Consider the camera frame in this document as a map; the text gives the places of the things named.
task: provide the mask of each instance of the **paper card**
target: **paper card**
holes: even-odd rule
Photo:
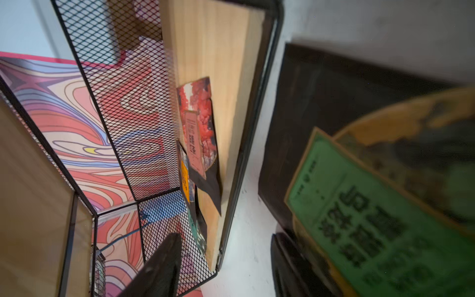
[[[190,166],[206,179],[203,155],[201,153],[200,131],[198,129],[198,114],[196,112],[185,112],[185,128],[187,136],[186,146]]]
[[[201,213],[198,199],[196,199],[195,183],[189,177],[189,160],[184,152],[181,144],[177,141],[177,149],[180,164],[180,189],[187,204],[188,219],[190,223],[191,233],[198,245],[198,249],[202,255],[206,253],[206,236],[208,226]]]
[[[286,203],[361,296],[469,296],[475,244],[315,128]]]

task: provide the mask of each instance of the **green label with text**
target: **green label with text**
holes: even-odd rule
[[[287,204],[361,296],[475,296],[475,245],[317,133]]]

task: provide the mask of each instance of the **white floor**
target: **white floor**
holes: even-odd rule
[[[222,270],[204,297],[275,296],[276,220],[257,195],[286,42],[457,82],[475,81],[475,3],[463,0],[285,0],[285,20]]]

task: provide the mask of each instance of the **colorful wavy pattern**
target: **colorful wavy pattern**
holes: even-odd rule
[[[163,204],[158,203],[160,199],[153,203],[154,209],[162,209]],[[166,234],[178,232],[181,234],[184,252],[182,253],[180,280],[178,283],[178,293],[187,291],[199,282],[195,271],[193,254],[189,252],[194,245],[193,237],[185,236],[183,224],[187,224],[184,211],[184,203],[180,200],[173,205],[181,212],[160,213],[154,215],[156,220],[145,219],[145,228],[154,232],[145,231],[144,241],[149,246],[157,247],[164,240]],[[110,215],[104,215],[99,219],[97,228],[97,247],[104,249],[102,254],[105,257],[105,297],[116,297],[137,275],[143,267],[143,256],[141,250],[140,233],[132,233],[123,239],[119,239],[135,230],[139,229],[138,212],[136,206],[126,207]],[[202,297],[201,291],[195,290],[186,296]]]
[[[133,201],[74,61],[0,52],[0,75],[97,211]]]
[[[178,187],[163,43],[141,37],[117,65],[83,66],[135,198]]]
[[[99,219],[97,247],[105,248],[118,238],[139,228],[137,207],[118,211],[109,218]],[[114,242],[102,251],[105,257],[105,296],[116,297],[143,267],[140,233],[135,232]]]

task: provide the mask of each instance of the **wooden board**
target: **wooden board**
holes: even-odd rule
[[[91,266],[92,231],[92,215],[89,213],[89,210],[78,201],[73,250],[71,253],[66,288],[66,296],[68,297],[90,296],[89,270]]]
[[[206,259],[210,270],[214,270],[265,14],[215,0],[164,0],[160,5],[163,42],[174,70],[170,74],[172,89],[210,77],[223,185],[222,216],[205,192],[198,190],[198,199],[208,226]],[[172,101],[178,104],[176,97]],[[180,123],[177,133],[184,144],[178,112],[176,122]]]
[[[57,296],[73,190],[0,100],[0,295]]]

